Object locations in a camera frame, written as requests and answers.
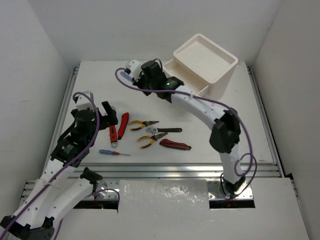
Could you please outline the white top drawer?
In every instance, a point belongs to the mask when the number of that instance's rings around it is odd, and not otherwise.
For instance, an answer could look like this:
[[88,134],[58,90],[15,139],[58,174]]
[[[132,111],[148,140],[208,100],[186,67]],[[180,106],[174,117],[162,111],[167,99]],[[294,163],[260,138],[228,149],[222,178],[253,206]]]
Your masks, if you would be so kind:
[[176,77],[183,81],[193,94],[205,97],[209,93],[210,87],[193,71],[172,59],[163,65],[163,70],[168,77]]

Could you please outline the white drawer cabinet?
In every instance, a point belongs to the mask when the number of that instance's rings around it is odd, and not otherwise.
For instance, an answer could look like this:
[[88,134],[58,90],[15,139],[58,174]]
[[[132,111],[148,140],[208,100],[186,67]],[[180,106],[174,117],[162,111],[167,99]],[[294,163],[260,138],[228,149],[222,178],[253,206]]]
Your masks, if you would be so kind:
[[173,52],[174,59],[199,76],[208,86],[206,95],[220,100],[239,60],[203,34],[195,34]]

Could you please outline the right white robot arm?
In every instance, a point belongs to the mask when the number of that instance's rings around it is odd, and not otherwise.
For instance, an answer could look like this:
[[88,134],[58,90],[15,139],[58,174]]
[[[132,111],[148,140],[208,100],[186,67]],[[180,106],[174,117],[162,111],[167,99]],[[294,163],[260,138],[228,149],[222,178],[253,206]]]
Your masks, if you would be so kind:
[[145,95],[155,90],[159,98],[183,107],[210,129],[209,143],[219,153],[223,166],[224,188],[230,194],[235,194],[245,182],[241,167],[236,165],[240,158],[238,143],[241,128],[235,114],[215,104],[211,105],[197,95],[191,96],[192,90],[177,77],[166,76],[161,65],[155,60],[145,63],[131,60],[125,68],[132,76],[133,85],[144,89]]

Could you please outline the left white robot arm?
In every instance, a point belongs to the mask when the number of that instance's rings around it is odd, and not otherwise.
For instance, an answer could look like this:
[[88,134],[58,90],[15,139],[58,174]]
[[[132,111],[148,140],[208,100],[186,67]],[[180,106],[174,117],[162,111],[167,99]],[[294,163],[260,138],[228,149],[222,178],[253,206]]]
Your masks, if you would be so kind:
[[68,211],[85,197],[103,186],[103,177],[86,167],[75,183],[59,194],[65,181],[89,154],[97,132],[118,123],[116,110],[108,101],[102,102],[106,111],[102,115],[90,102],[80,103],[71,111],[72,124],[57,140],[50,160],[39,179],[13,215],[0,222],[6,233],[20,240],[50,240]]

